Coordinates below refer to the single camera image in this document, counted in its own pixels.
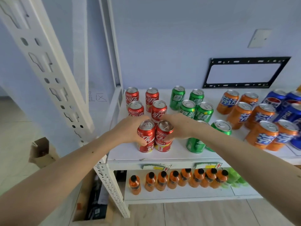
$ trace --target coca-cola can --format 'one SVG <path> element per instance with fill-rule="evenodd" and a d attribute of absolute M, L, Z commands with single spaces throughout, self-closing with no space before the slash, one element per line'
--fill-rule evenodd
<path fill-rule="evenodd" d="M 164 101 L 157 100 L 153 102 L 151 107 L 151 119 L 154 123 L 158 123 L 161 120 L 161 116 L 167 111 L 167 105 Z"/>
<path fill-rule="evenodd" d="M 143 153 L 148 153 L 153 150 L 153 147 L 155 145 L 155 124 L 151 120 L 145 120 L 143 121 L 139 128 L 137 129 L 137 133 L 140 137 L 142 137 L 147 145 L 141 146 L 138 144 L 138 150 Z"/>
<path fill-rule="evenodd" d="M 148 88 L 145 92 L 146 111 L 151 112 L 153 102 L 159 100 L 159 91 L 157 88 Z"/>
<path fill-rule="evenodd" d="M 144 107 L 141 102 L 131 102 L 128 107 L 129 116 L 140 117 L 144 114 Z"/>
<path fill-rule="evenodd" d="M 168 121 L 159 121 L 156 126 L 155 148 L 159 152 L 167 152 L 170 150 L 172 141 L 165 142 L 164 138 L 173 132 L 173 125 Z"/>
<path fill-rule="evenodd" d="M 139 101 L 139 91 L 136 87 L 129 87 L 126 90 L 126 104 Z"/>

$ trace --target tile floor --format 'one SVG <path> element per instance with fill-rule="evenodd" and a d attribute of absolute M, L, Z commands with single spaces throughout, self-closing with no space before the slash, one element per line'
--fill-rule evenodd
<path fill-rule="evenodd" d="M 43 137 L 8 98 L 0 98 L 0 195 L 38 170 L 28 163 L 32 141 Z M 67 226 L 79 193 L 77 186 L 68 198 L 40 225 Z M 114 213 L 112 226 L 192 225 L 292 225 L 264 199 L 130 205 L 131 217 Z"/>

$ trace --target silver can top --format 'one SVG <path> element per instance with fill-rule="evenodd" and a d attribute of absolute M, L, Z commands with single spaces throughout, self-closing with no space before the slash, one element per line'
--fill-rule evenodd
<path fill-rule="evenodd" d="M 185 90 L 185 88 L 183 86 L 175 86 L 174 89 L 176 91 L 184 91 Z"/>
<path fill-rule="evenodd" d="M 129 87 L 126 90 L 128 93 L 136 93 L 138 89 L 136 87 Z"/>
<path fill-rule="evenodd" d="M 142 106 L 143 106 L 142 103 L 138 102 L 138 101 L 129 103 L 129 108 L 131 108 L 131 109 L 140 109 Z"/>
<path fill-rule="evenodd" d="M 192 93 L 195 95 L 204 95 L 204 91 L 202 91 L 201 89 L 194 89 Z"/>
<path fill-rule="evenodd" d="M 264 129 L 270 131 L 270 132 L 278 132 L 278 127 L 276 124 L 269 122 L 269 121 L 260 121 L 259 125 L 263 127 Z"/>
<path fill-rule="evenodd" d="M 230 94 L 231 96 L 239 96 L 239 92 L 237 92 L 235 90 L 227 90 L 226 92 L 228 94 Z"/>
<path fill-rule="evenodd" d="M 301 104 L 298 104 L 298 103 L 292 103 L 292 107 L 301 111 Z"/>
<path fill-rule="evenodd" d="M 287 95 L 286 92 L 284 92 L 283 90 L 280 90 L 280 89 L 275 89 L 275 90 L 273 90 L 273 92 L 276 93 L 276 94 L 279 94 L 281 96 Z"/>
<path fill-rule="evenodd" d="M 153 102 L 153 106 L 155 108 L 164 108 L 166 106 L 166 103 L 165 103 L 165 101 L 156 100 Z"/>
<path fill-rule="evenodd" d="M 301 92 L 300 91 L 291 91 L 290 93 L 297 96 L 297 97 L 301 97 Z"/>
<path fill-rule="evenodd" d="M 212 110 L 213 109 L 213 105 L 208 102 L 201 102 L 200 107 L 204 110 Z"/>
<path fill-rule="evenodd" d="M 182 101 L 182 105 L 185 106 L 186 108 L 194 108 L 195 107 L 195 103 L 191 100 Z"/>
<path fill-rule="evenodd" d="M 158 127 L 162 131 L 166 131 L 166 132 L 173 130 L 173 125 L 169 121 L 164 121 L 164 120 L 159 121 Z"/>
<path fill-rule="evenodd" d="M 267 111 L 267 112 L 275 112 L 276 111 L 276 109 L 270 104 L 261 103 L 261 104 L 259 104 L 259 107 L 261 107 L 264 111 Z"/>
<path fill-rule="evenodd" d="M 198 122 L 201 122 L 201 123 L 205 123 L 205 124 L 208 124 L 206 121 L 198 121 Z"/>
<path fill-rule="evenodd" d="M 287 130 L 290 130 L 290 131 L 293 131 L 293 132 L 299 131 L 298 126 L 297 126 L 296 124 L 290 122 L 290 121 L 281 119 L 281 120 L 278 120 L 277 123 L 278 123 L 280 126 L 282 126 L 282 127 L 284 127 L 285 129 L 287 129 Z"/>
<path fill-rule="evenodd" d="M 227 122 L 223 120 L 216 120 L 214 122 L 215 126 L 217 129 L 223 131 L 223 132 L 228 132 L 232 130 L 232 126 Z"/>
<path fill-rule="evenodd" d="M 153 121 L 145 120 L 140 124 L 139 128 L 141 130 L 148 131 L 148 130 L 151 130 L 154 126 L 155 126 L 155 123 Z"/>
<path fill-rule="evenodd" d="M 244 95 L 246 95 L 248 98 L 253 98 L 253 99 L 259 98 L 259 96 L 255 93 L 245 93 Z"/>
<path fill-rule="evenodd" d="M 238 102 L 237 106 L 244 109 L 244 110 L 249 110 L 252 111 L 252 106 L 246 102 Z"/>
<path fill-rule="evenodd" d="M 150 93 L 150 94 L 155 94 L 158 92 L 158 89 L 157 88 L 154 88 L 154 87 L 151 87 L 151 88 L 148 88 L 146 90 L 146 92 Z"/>

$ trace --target blue soda can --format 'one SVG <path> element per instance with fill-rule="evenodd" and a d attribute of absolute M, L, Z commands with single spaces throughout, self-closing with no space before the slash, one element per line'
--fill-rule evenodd
<path fill-rule="evenodd" d="M 262 103 L 270 104 L 274 108 L 277 108 L 281 104 L 281 101 L 284 100 L 285 96 L 286 92 L 280 89 L 275 89 L 268 93 L 265 99 L 263 99 Z"/>
<path fill-rule="evenodd" d="M 287 106 L 293 103 L 301 103 L 301 92 L 299 91 L 292 91 L 289 92 L 285 99 L 281 102 L 280 106 L 276 108 L 277 113 L 281 113 Z"/>
<path fill-rule="evenodd" d="M 299 134 L 290 141 L 290 144 L 301 151 L 301 118 L 295 120 L 293 123 L 298 126 Z"/>
<path fill-rule="evenodd" d="M 276 122 L 280 119 L 294 122 L 301 118 L 301 104 L 290 104 L 284 110 L 282 110 L 279 115 L 273 120 Z"/>

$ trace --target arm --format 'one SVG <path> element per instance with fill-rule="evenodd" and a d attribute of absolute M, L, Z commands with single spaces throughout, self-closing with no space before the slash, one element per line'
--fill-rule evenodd
<path fill-rule="evenodd" d="M 112 148 L 130 142 L 146 145 L 137 134 L 146 119 L 146 115 L 123 119 L 98 139 L 15 185 L 0 197 L 0 225 L 38 225 Z"/>
<path fill-rule="evenodd" d="M 166 140 L 194 137 L 203 141 L 287 219 L 301 224 L 300 169 L 182 114 L 166 114 L 162 119 L 174 126 L 174 132 Z"/>

